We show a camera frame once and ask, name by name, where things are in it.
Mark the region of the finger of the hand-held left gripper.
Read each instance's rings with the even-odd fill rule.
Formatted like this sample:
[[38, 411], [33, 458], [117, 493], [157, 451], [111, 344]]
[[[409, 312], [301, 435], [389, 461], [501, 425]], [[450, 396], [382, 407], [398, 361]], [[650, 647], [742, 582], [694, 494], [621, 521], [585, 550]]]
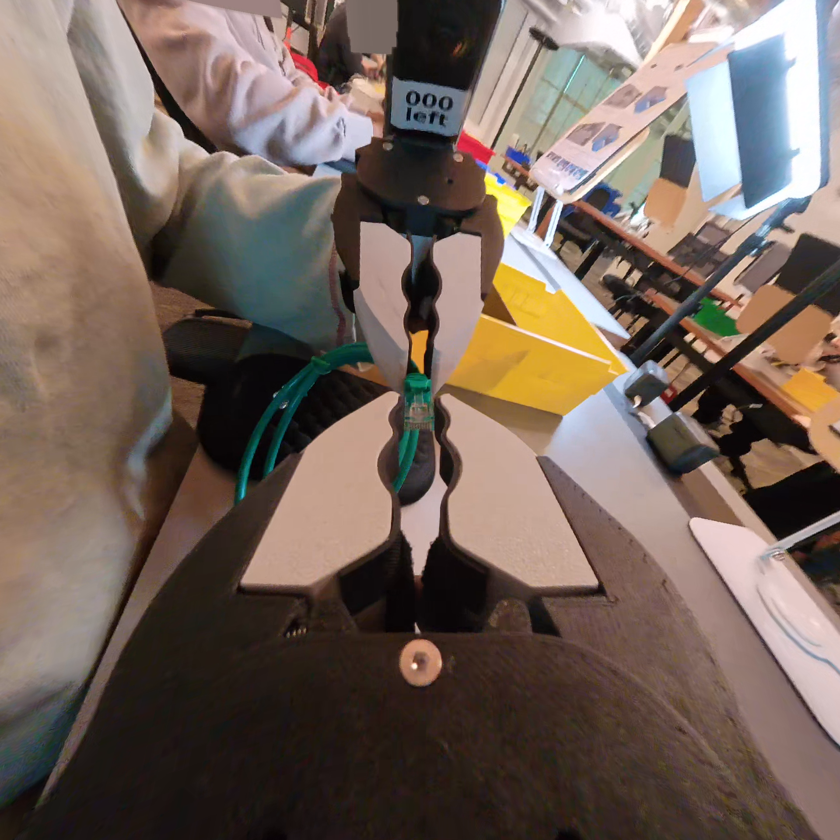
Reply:
[[408, 239], [385, 224], [360, 225], [360, 281], [353, 292], [355, 314], [373, 363], [396, 392], [403, 392], [410, 356], [405, 323], [410, 304], [403, 278], [412, 261]]
[[431, 257], [438, 289], [427, 340], [427, 376], [432, 392], [437, 393], [466, 354], [480, 320], [481, 238], [454, 234], [437, 241]]

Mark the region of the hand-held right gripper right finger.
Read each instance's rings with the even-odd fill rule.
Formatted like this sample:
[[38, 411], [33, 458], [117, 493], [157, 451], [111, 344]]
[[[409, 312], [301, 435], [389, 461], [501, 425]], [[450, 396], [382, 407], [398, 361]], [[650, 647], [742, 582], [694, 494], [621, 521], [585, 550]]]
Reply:
[[600, 582], [534, 451], [453, 395], [437, 404], [452, 464], [442, 508], [452, 548], [526, 594], [596, 592]]

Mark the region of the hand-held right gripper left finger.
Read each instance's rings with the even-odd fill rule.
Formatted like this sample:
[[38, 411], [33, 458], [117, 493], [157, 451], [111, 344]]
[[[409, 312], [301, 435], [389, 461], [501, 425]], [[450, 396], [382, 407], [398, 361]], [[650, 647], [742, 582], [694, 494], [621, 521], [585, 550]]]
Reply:
[[244, 592], [319, 595], [394, 543], [400, 406], [387, 392], [306, 447], [245, 567]]

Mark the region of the yellow storage bin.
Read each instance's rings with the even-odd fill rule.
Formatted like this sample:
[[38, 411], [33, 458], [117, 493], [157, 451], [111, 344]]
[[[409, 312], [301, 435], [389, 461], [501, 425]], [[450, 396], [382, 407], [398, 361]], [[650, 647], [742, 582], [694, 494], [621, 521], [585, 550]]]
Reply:
[[[614, 348], [561, 291], [502, 262], [490, 274], [491, 286], [517, 326], [481, 313], [446, 385], [561, 416], [626, 372]], [[430, 329], [410, 330], [407, 315], [409, 368], [425, 360]]]
[[490, 172], [485, 174], [485, 187], [486, 193], [497, 200], [497, 213], [506, 238], [530, 209], [532, 201]]

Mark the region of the wooden office desk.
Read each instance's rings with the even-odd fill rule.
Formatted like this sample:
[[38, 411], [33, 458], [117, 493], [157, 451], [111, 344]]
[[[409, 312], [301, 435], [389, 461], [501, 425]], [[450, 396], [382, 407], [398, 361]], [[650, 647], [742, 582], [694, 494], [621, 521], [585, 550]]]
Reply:
[[[647, 319], [647, 323], [657, 324], [659, 321], [664, 321], [678, 306], [677, 300], [669, 294], [671, 291], [681, 292], [684, 287], [690, 287], [691, 291], [696, 291], [705, 281], [696, 270], [682, 266], [671, 257], [660, 254], [644, 238], [625, 230], [614, 218], [604, 215], [592, 205], [576, 202], [573, 203], [573, 208], [576, 213], [584, 217], [584, 231], [593, 237], [576, 270], [569, 269], [617, 321], [620, 322], [622, 315], [630, 315], [629, 311], [624, 311], [619, 307], [619, 303], [624, 302], [625, 299], [634, 299], [646, 307], [655, 309], [654, 318]], [[643, 288], [637, 289], [631, 286], [629, 293], [617, 300], [600, 299], [585, 285], [584, 279], [597, 267], [600, 259], [606, 258], [616, 258], [626, 262], [630, 267], [629, 273], [638, 275], [638, 280], [643, 282]], [[628, 343], [635, 341], [640, 332], [631, 332], [630, 327], [623, 327], [629, 333], [630, 339], [619, 350], [629, 355], [625, 347]], [[731, 372], [738, 377], [740, 382], [761, 394], [765, 403], [772, 404], [792, 422], [807, 429], [812, 415], [806, 414], [781, 390], [782, 384], [793, 374], [782, 376], [780, 371], [774, 369], [772, 365], [767, 365], [767, 362], [767, 359], [762, 356], [752, 361], [745, 359]]]

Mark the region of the black dimpled wrist pad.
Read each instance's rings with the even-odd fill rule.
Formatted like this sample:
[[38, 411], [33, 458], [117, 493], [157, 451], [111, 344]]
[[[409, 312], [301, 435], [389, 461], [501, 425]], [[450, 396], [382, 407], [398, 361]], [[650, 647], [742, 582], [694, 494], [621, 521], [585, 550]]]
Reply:
[[206, 455], [234, 477], [233, 503], [290, 455], [387, 393], [348, 368], [372, 362], [365, 343], [304, 361], [249, 356], [206, 387], [197, 432]]

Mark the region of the grey charger box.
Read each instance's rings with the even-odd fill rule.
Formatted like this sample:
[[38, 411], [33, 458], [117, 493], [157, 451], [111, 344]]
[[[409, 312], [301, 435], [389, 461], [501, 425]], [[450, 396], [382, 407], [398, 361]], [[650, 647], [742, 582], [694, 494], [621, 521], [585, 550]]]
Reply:
[[684, 476], [720, 455], [716, 441], [692, 417], [671, 413], [651, 426], [648, 445], [659, 461], [675, 476]]
[[633, 408], [642, 408], [665, 394], [669, 387], [667, 371], [653, 360], [646, 360], [626, 379], [623, 394]]

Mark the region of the black floor lamp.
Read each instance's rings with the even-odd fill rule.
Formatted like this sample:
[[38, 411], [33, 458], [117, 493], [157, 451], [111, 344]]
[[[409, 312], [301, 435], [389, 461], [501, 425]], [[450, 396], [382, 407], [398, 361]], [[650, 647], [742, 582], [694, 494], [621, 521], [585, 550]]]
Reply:
[[518, 37], [514, 41], [486, 112], [486, 137], [491, 140], [489, 146], [492, 149], [501, 142], [518, 100], [543, 53], [554, 52], [558, 47], [548, 32], [536, 24], [528, 27], [525, 40]]

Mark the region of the black office chair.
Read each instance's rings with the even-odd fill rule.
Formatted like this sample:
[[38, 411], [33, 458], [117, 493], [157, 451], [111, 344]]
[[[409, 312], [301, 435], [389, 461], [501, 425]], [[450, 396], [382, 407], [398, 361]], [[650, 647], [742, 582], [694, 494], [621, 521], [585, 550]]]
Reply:
[[185, 382], [210, 385], [240, 360], [280, 354], [303, 358], [309, 347], [291, 336], [246, 322], [232, 313], [197, 309], [162, 333], [170, 374]]

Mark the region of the white board stand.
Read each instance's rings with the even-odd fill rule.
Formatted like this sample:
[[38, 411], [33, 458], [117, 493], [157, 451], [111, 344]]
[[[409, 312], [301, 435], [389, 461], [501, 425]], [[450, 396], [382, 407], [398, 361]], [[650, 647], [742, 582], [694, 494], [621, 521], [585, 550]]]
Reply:
[[838, 524], [838, 513], [775, 543], [704, 518], [689, 530], [825, 734], [839, 743], [838, 615], [791, 550]]

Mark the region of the green storage bin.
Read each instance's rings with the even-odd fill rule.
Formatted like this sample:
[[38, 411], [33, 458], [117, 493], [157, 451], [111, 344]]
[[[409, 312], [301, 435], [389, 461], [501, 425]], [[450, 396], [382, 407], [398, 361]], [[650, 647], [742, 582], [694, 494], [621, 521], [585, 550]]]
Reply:
[[704, 298], [692, 319], [698, 327], [721, 339], [740, 335], [737, 320], [728, 314], [717, 299]]

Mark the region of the black light stand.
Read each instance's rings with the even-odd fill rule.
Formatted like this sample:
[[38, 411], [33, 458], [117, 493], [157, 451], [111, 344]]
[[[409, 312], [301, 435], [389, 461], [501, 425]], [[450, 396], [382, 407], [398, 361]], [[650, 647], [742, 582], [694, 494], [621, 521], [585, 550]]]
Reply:
[[640, 366], [649, 357], [656, 347], [683, 319], [692, 316], [700, 307], [704, 298], [708, 297], [717, 286], [746, 258], [756, 255], [766, 245], [768, 236], [776, 229], [783, 229], [788, 233], [791, 229], [786, 226], [786, 220], [791, 215], [803, 214], [811, 203], [811, 197], [787, 198], [783, 200], [764, 222], [735, 249], [733, 254], [727, 257], [723, 263], [705, 280], [696, 291], [685, 301], [681, 302], [676, 310], [670, 314], [650, 334], [650, 336], [629, 356], [629, 360]]

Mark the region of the black pole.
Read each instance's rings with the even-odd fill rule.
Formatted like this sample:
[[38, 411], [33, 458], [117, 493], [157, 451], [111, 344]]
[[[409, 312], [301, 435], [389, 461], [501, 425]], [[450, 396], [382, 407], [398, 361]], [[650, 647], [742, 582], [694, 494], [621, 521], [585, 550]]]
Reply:
[[743, 341], [723, 355], [709, 371], [701, 375], [699, 379], [692, 382], [685, 390], [680, 392], [672, 400], [670, 404], [671, 409], [677, 411], [693, 401], [709, 387], [719, 383], [721, 378], [733, 370], [750, 352], [758, 349], [774, 335], [784, 330], [802, 312], [808, 312], [813, 309], [818, 316], [828, 317], [828, 313], [817, 307], [816, 302], [837, 287], [838, 282], [839, 261], [836, 260], [821, 275], [804, 287], [800, 294], [785, 299], [784, 304], [772, 312], [761, 324], [751, 329]]

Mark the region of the yellow box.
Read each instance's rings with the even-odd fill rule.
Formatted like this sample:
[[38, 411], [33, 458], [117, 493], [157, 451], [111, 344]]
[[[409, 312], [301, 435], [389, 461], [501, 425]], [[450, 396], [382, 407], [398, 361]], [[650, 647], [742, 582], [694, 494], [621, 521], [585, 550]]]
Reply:
[[800, 369], [780, 387], [806, 414], [814, 414], [839, 398], [837, 389], [817, 372]]

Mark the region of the overhead studio lamp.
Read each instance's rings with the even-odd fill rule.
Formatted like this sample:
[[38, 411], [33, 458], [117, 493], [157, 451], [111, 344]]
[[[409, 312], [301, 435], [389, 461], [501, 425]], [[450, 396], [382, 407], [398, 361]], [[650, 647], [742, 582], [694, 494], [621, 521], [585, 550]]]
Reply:
[[828, 183], [832, 7], [780, 2], [692, 66], [689, 119], [712, 213], [743, 221]]

